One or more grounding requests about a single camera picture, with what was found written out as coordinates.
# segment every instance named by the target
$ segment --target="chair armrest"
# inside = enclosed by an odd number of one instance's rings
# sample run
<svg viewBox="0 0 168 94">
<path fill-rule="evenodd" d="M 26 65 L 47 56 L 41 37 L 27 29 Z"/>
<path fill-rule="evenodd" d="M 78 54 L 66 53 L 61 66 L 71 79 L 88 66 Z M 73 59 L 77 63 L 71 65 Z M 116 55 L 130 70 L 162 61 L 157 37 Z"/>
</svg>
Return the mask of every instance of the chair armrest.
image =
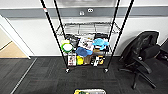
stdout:
<svg viewBox="0 0 168 94">
<path fill-rule="evenodd" d="M 141 64 L 147 70 L 148 73 L 152 72 L 152 70 L 150 69 L 150 67 L 145 62 L 139 60 L 139 58 L 137 58 L 137 57 L 133 57 L 133 59 L 135 61 L 137 61 L 139 64 Z"/>
</svg>

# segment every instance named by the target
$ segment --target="green item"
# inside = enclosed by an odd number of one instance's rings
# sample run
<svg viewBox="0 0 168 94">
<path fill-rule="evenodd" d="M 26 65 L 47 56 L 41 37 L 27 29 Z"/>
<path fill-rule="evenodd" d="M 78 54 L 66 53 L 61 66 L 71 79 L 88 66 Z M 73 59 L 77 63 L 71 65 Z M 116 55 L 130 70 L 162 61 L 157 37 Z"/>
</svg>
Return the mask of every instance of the green item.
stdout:
<svg viewBox="0 0 168 94">
<path fill-rule="evenodd" d="M 61 45 L 61 50 L 65 53 L 69 53 L 73 50 L 73 47 L 71 44 L 63 44 Z"/>
<path fill-rule="evenodd" d="M 86 92 L 81 91 L 81 92 L 79 92 L 79 94 L 86 94 Z"/>
</svg>

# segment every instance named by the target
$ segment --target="blue item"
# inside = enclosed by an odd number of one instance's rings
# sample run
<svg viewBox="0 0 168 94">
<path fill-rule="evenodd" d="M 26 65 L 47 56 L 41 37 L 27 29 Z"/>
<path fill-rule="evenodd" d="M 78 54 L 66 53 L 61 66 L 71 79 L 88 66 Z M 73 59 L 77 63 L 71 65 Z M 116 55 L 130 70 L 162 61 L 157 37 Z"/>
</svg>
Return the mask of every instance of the blue item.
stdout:
<svg viewBox="0 0 168 94">
<path fill-rule="evenodd" d="M 93 51 L 86 50 L 85 48 L 82 48 L 82 47 L 78 47 L 75 53 L 77 53 L 79 56 L 86 57 L 87 55 L 91 55 Z"/>
<path fill-rule="evenodd" d="M 101 46 L 100 50 L 103 50 L 105 46 L 109 45 L 109 42 L 104 41 L 101 38 L 97 38 L 94 40 L 94 43 L 92 43 L 95 46 Z"/>
</svg>

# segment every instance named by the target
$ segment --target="chair backrest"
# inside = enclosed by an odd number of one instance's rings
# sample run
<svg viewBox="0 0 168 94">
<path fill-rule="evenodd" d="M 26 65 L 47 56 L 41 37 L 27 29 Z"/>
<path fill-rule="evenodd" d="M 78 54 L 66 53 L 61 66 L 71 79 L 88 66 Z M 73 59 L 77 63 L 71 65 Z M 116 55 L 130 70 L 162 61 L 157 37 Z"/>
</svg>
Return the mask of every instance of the chair backrest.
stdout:
<svg viewBox="0 0 168 94">
<path fill-rule="evenodd" d="M 154 46 L 157 43 L 159 33 L 157 31 L 144 31 L 131 41 L 121 54 L 122 61 L 132 63 L 132 57 L 139 57 L 141 51 Z"/>
</svg>

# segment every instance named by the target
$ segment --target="shelf post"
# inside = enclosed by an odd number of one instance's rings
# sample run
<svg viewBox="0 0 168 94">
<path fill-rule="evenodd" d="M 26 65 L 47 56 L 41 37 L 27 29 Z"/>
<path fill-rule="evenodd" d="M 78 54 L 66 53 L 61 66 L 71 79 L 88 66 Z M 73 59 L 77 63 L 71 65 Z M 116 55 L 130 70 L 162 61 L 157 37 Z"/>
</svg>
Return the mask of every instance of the shelf post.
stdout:
<svg viewBox="0 0 168 94">
<path fill-rule="evenodd" d="M 58 19 L 59 19 L 59 22 L 60 22 L 60 25 L 61 25 L 61 28 L 62 28 L 62 32 L 63 32 L 63 35 L 64 35 L 64 39 L 66 39 L 65 32 L 64 32 L 64 27 L 63 27 L 63 24 L 62 24 L 62 21 L 61 21 L 61 16 L 60 16 L 60 13 L 59 13 L 59 9 L 58 9 L 56 0 L 54 0 L 54 4 L 55 4 L 55 9 L 56 9 Z"/>
<path fill-rule="evenodd" d="M 113 21 L 112 21 L 112 25 L 111 25 L 111 30 L 110 30 L 110 35 L 108 37 L 108 42 L 110 41 L 110 38 L 111 38 L 111 33 L 113 31 L 113 26 L 114 26 L 114 23 L 115 23 L 115 18 L 117 16 L 117 11 L 118 11 L 118 6 L 120 4 L 120 0 L 117 1 L 117 7 L 115 7 L 115 11 L 114 11 L 114 18 L 113 18 Z"/>
<path fill-rule="evenodd" d="M 122 32 L 123 32 L 125 23 L 126 23 L 126 21 L 127 21 L 127 18 L 128 18 L 128 16 L 129 16 L 130 11 L 131 11 L 131 8 L 132 8 L 133 3 L 134 3 L 134 0 L 131 0 L 130 5 L 129 5 L 129 7 L 128 7 L 128 10 L 127 10 L 127 12 L 126 12 L 125 18 L 124 18 L 124 22 L 123 22 L 122 27 L 121 27 L 121 31 L 119 32 L 117 41 L 116 41 L 115 46 L 114 46 L 114 48 L 113 48 L 113 51 L 112 51 L 112 54 L 111 54 L 111 57 L 110 57 L 110 60 L 109 60 L 109 63 L 108 63 L 108 65 L 107 65 L 107 68 L 106 68 L 106 69 L 108 69 L 108 67 L 109 67 L 109 65 L 110 65 L 110 62 L 111 62 L 111 60 L 112 60 L 112 58 L 113 58 L 114 52 L 115 52 L 115 50 L 116 50 L 116 48 L 117 48 L 118 42 L 119 42 L 119 40 L 120 40 L 121 34 L 122 34 Z"/>
<path fill-rule="evenodd" d="M 44 3 L 43 0 L 41 0 L 41 4 L 42 4 L 43 9 L 44 9 L 44 12 L 45 12 L 45 14 L 46 14 L 46 16 L 47 16 L 48 22 L 50 23 L 50 26 L 51 26 L 51 29 L 52 29 L 52 31 L 53 31 L 54 37 L 55 37 L 55 39 L 56 39 L 56 41 L 57 41 L 58 47 L 59 47 L 59 49 L 60 49 L 60 51 L 61 51 L 62 58 L 63 58 L 63 60 L 64 60 L 64 62 L 65 62 L 66 68 L 67 68 L 66 71 L 68 72 L 69 69 L 68 69 L 68 66 L 67 66 L 67 63 L 66 63 L 64 54 L 63 54 L 63 52 L 62 52 L 62 50 L 61 50 L 61 46 L 60 46 L 60 43 L 59 43 L 59 41 L 58 41 L 57 34 L 56 34 L 55 30 L 54 30 L 54 27 L 53 27 L 53 24 L 52 24 L 52 22 L 51 22 L 49 13 L 48 13 L 48 11 L 47 11 L 47 8 L 46 8 L 45 3 Z"/>
</svg>

